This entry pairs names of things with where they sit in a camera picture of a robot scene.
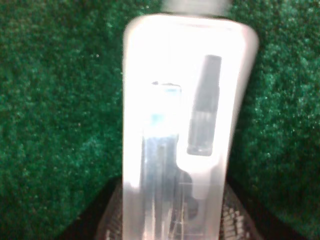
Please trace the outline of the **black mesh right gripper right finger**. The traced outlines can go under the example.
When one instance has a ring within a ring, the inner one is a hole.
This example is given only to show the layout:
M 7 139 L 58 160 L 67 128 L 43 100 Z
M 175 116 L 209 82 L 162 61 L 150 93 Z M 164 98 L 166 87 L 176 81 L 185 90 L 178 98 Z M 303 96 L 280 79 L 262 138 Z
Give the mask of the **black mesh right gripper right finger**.
M 224 187 L 219 238 L 221 240 L 264 239 L 229 184 Z

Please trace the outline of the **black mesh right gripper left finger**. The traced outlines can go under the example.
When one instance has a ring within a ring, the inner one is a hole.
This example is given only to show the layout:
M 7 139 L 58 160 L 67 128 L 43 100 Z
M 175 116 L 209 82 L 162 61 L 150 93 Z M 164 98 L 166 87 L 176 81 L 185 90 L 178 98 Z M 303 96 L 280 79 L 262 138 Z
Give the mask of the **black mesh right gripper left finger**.
M 119 181 L 96 229 L 97 240 L 123 239 L 123 185 Z

